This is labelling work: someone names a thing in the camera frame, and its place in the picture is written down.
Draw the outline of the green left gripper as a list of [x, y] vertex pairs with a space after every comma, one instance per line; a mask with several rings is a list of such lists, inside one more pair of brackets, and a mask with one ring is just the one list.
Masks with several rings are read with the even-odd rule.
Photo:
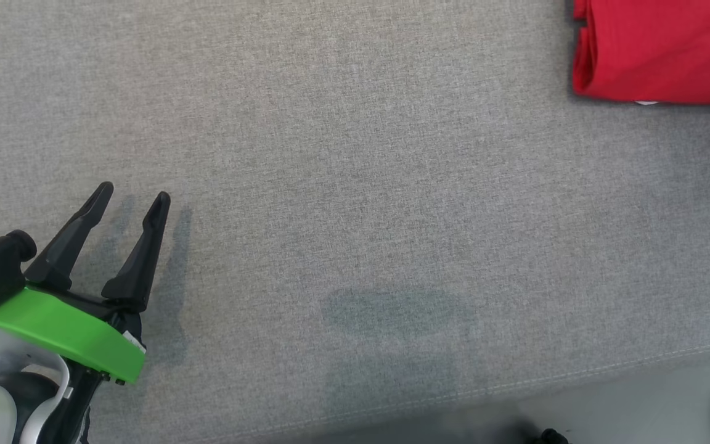
[[[71, 271], [90, 231], [101, 222], [115, 186], [104, 181], [31, 262], [26, 281], [53, 290], [71, 289]], [[142, 222], [142, 234], [118, 274], [101, 296], [110, 305], [141, 313], [160, 258], [170, 196], [158, 193]], [[105, 323], [41, 290], [26, 287], [0, 304], [0, 329], [49, 352], [73, 360], [112, 379], [133, 384], [140, 377], [145, 351], [134, 340]]]

